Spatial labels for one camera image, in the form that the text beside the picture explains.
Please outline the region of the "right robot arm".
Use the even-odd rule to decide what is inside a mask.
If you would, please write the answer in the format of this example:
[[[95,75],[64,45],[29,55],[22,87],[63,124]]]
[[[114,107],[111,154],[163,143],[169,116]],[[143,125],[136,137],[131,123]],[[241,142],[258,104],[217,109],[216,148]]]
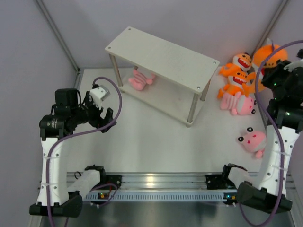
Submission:
[[[267,143],[259,173],[251,179],[244,167],[228,164],[222,184],[237,189],[239,204],[265,213],[290,211],[285,181],[293,147],[303,130],[303,61],[283,61],[265,70],[262,84],[273,93],[267,107]]]

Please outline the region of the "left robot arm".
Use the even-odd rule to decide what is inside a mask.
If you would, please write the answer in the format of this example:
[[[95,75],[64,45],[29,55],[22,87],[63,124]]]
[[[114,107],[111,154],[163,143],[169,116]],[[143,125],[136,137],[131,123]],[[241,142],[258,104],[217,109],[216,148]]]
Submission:
[[[35,204],[29,208],[31,215],[76,218],[80,215],[83,199],[95,187],[106,186],[104,167],[88,166],[71,186],[67,185],[68,152],[65,142],[80,124],[107,132],[115,123],[113,110],[107,109],[104,118],[102,102],[109,96],[104,86],[94,85],[81,100],[80,92],[74,88],[58,89],[51,113],[40,123],[40,138],[43,149],[43,171],[40,192]]]

